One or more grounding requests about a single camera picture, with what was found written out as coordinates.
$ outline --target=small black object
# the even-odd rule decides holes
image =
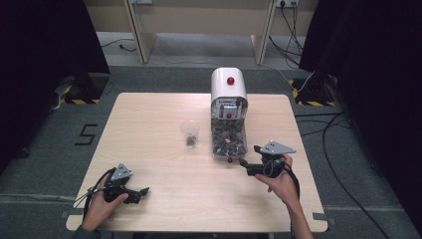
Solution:
[[[196,144],[196,136],[187,136],[186,138],[186,145],[193,146]]]

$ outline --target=fingers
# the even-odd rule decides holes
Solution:
[[[106,185],[106,180],[108,179],[108,177],[109,177],[109,173],[108,173],[108,174],[106,174],[106,175],[105,175],[105,177],[103,177],[102,181],[100,182],[100,185],[101,185],[101,186]]]
[[[113,202],[111,202],[110,204],[112,204],[113,206],[117,207],[120,204],[122,204],[127,198],[129,197],[129,194],[124,193],[121,194],[119,197],[117,197]]]
[[[283,154],[283,158],[286,160],[286,163],[288,163],[292,167],[293,159],[288,154]]]
[[[265,176],[264,174],[255,174],[255,178],[270,186],[270,178],[268,176]]]

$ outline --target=black curtain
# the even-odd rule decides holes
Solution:
[[[419,0],[319,0],[301,68],[337,77],[371,159],[422,235],[421,12]]]
[[[83,0],[0,1],[0,172],[26,146],[68,76],[108,73]]]

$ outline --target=wooden table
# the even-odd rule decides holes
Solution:
[[[301,202],[313,232],[327,228],[314,220],[323,213],[316,184],[289,99],[283,95],[248,95],[246,159],[259,163],[253,145],[273,139],[293,147],[294,172],[301,183]],[[211,95],[124,93],[118,96],[78,197],[108,169],[123,162],[133,176],[127,188],[150,187],[139,204],[121,205],[114,222],[102,229],[147,232],[286,232],[285,204],[267,186],[248,176],[238,161],[213,159]],[[185,145],[180,126],[200,123],[197,145]],[[76,230],[82,216],[69,217]]]

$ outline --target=yellow black tape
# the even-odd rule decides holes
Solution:
[[[74,105],[86,105],[86,104],[98,104],[100,100],[79,100],[79,99],[62,99],[62,104],[74,104]]]
[[[313,107],[334,107],[334,102],[298,102],[301,106],[313,106]]]
[[[313,99],[313,96],[310,96],[309,94],[302,91],[298,92],[296,85],[301,85],[301,84],[295,84],[295,80],[289,80],[289,83],[292,86],[292,90],[293,90],[292,94],[293,94],[293,98],[295,99],[296,104],[301,105],[301,106],[313,106],[313,107],[334,107],[335,106],[335,103],[329,99],[329,96],[326,96],[326,101],[315,101],[315,99]]]

